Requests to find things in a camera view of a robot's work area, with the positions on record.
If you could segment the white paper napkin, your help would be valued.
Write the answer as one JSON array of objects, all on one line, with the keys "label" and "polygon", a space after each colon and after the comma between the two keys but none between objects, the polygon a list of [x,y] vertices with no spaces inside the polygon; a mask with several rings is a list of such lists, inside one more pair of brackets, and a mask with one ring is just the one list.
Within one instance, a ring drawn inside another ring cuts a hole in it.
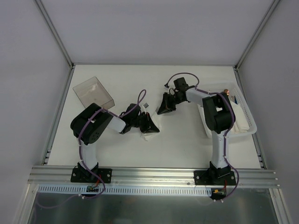
[{"label": "white paper napkin", "polygon": [[142,133],[141,137],[145,141],[150,141],[152,138],[160,134],[162,130],[161,118],[157,112],[158,107],[152,111],[149,105],[142,105],[140,131]]}]

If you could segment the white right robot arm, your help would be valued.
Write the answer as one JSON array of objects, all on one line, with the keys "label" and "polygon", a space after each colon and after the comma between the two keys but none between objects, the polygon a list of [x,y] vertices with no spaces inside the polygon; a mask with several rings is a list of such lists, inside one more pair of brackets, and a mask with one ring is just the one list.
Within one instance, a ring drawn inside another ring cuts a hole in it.
[{"label": "white right robot arm", "polygon": [[228,162],[228,138],[235,123],[235,114],[228,96],[224,92],[208,92],[189,86],[185,79],[174,81],[173,93],[164,92],[157,114],[176,110],[183,102],[196,103],[203,107],[205,123],[212,132],[213,151],[209,167],[209,179],[213,184],[221,184],[232,169]]}]

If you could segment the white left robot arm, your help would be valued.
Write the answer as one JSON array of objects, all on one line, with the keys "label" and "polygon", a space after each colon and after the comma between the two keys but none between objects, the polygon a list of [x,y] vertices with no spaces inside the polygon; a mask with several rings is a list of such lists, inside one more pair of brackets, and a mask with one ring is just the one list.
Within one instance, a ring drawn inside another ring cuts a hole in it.
[{"label": "white left robot arm", "polygon": [[71,122],[70,128],[79,144],[79,162],[81,176],[87,182],[93,182],[98,176],[96,142],[106,128],[125,134],[131,128],[138,128],[143,134],[159,133],[160,130],[147,111],[142,111],[138,104],[130,104],[126,111],[116,116],[109,110],[90,104]]}]

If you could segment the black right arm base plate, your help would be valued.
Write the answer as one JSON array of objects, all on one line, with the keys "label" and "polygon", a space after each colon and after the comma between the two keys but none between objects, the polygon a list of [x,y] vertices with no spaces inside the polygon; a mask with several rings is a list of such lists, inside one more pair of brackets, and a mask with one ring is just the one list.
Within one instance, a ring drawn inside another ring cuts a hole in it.
[{"label": "black right arm base plate", "polygon": [[213,177],[208,173],[208,170],[195,170],[193,172],[193,177],[195,185],[236,185],[236,178],[233,171],[231,171],[228,175]]}]

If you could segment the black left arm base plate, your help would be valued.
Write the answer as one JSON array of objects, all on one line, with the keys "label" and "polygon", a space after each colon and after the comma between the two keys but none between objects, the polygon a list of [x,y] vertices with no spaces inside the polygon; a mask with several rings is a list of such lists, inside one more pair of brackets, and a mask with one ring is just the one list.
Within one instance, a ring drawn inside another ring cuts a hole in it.
[{"label": "black left arm base plate", "polygon": [[[100,177],[104,183],[111,183],[112,171],[110,168],[95,167],[92,169],[92,172]],[[85,168],[76,166],[72,170],[70,181],[73,183],[96,183],[98,178]]]}]

